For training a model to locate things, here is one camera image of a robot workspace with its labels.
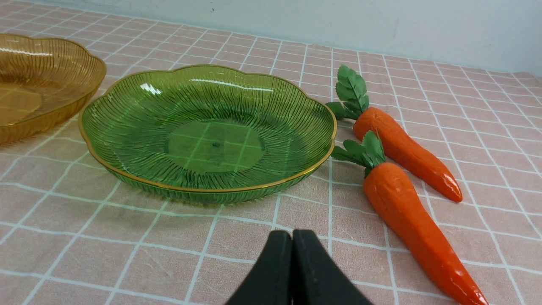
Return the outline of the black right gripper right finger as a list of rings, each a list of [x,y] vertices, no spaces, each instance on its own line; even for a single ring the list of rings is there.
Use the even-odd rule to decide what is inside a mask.
[[[371,305],[329,256],[312,230],[293,231],[294,305]]]

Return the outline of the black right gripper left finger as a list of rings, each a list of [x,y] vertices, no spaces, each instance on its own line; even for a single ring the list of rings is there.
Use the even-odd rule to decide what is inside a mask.
[[[288,232],[271,231],[259,258],[227,305],[290,305],[292,247]]]

